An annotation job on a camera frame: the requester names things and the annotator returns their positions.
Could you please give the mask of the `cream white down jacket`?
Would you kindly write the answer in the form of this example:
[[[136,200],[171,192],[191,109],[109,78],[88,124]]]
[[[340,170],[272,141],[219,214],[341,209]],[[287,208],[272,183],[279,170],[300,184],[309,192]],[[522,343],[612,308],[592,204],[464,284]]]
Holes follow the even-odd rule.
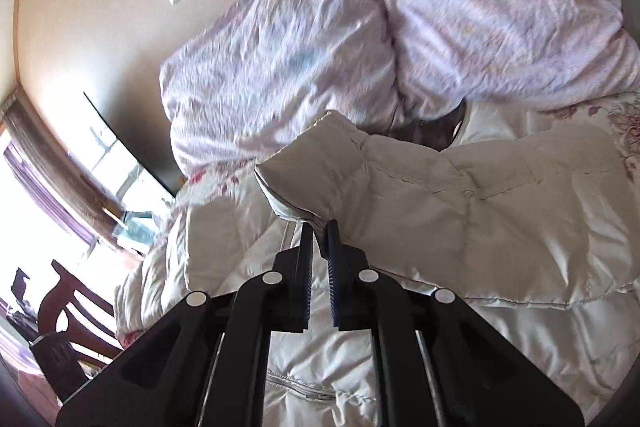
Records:
[[[639,353],[635,165],[588,122],[490,124],[436,152],[331,113],[266,160],[192,176],[116,288],[116,335],[130,343],[191,291],[236,291],[304,223],[336,220],[374,269],[469,303],[593,419]]]

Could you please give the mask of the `dark wooden chair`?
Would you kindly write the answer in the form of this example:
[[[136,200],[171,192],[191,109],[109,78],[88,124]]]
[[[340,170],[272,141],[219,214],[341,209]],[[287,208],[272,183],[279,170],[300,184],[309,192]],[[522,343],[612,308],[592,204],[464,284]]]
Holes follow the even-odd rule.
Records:
[[[30,351],[55,395],[65,401],[89,380],[90,369],[103,369],[122,347],[111,303],[60,262],[51,265],[58,281],[40,303]]]

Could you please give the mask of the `floral bed quilt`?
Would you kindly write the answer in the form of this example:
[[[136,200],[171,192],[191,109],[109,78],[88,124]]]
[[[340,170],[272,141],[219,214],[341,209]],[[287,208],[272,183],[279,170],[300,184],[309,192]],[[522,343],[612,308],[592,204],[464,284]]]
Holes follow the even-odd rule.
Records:
[[[538,136],[562,124],[592,124],[615,144],[632,195],[639,193],[639,97],[635,93],[586,102],[548,114],[472,104],[453,150]],[[233,291],[255,274],[250,262],[284,246],[292,230],[269,209],[253,167],[211,165],[179,192],[166,229],[142,265],[115,294],[116,336],[123,346],[148,329],[189,291]]]

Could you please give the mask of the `brown window curtain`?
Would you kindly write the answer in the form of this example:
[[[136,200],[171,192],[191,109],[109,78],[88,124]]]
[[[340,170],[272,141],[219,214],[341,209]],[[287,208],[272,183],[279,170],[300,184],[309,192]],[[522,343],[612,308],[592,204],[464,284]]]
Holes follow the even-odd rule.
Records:
[[[119,217],[122,206],[67,154],[22,87],[15,88],[1,103],[1,121],[62,204],[101,239],[116,247],[117,221],[113,213]]]

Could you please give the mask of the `left lilac pillow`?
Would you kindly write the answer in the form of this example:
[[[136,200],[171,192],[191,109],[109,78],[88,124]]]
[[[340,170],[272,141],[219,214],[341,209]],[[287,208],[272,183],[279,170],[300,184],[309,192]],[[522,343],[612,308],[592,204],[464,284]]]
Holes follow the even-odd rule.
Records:
[[[395,52],[376,0],[239,0],[160,68],[183,174],[277,152],[335,110],[374,131],[399,113]]]

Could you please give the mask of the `lilac pillow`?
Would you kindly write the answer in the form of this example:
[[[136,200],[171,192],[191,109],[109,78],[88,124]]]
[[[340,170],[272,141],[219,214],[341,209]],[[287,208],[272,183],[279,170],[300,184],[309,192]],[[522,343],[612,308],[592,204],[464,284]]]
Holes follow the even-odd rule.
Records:
[[[183,174],[277,152],[335,110],[374,131],[399,113],[395,52],[376,0],[239,0],[160,68]]]
[[[622,0],[381,0],[402,101],[422,119],[463,101],[556,109],[637,90]]]

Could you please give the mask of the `right lilac pillow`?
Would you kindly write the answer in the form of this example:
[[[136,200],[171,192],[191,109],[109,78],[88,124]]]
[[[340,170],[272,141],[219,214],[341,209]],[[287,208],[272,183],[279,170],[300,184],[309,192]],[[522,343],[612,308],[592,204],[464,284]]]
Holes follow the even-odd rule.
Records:
[[[422,119],[463,101],[556,109],[637,90],[622,0],[381,0],[402,101]]]

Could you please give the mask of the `dark framed wall mirror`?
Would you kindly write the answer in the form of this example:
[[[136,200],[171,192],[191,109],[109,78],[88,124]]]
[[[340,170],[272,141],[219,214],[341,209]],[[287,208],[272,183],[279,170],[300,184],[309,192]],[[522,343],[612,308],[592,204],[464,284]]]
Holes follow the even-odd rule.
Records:
[[[152,198],[173,199],[175,193],[126,147],[88,94],[82,95],[89,106],[91,134],[82,165],[126,208],[138,208]]]

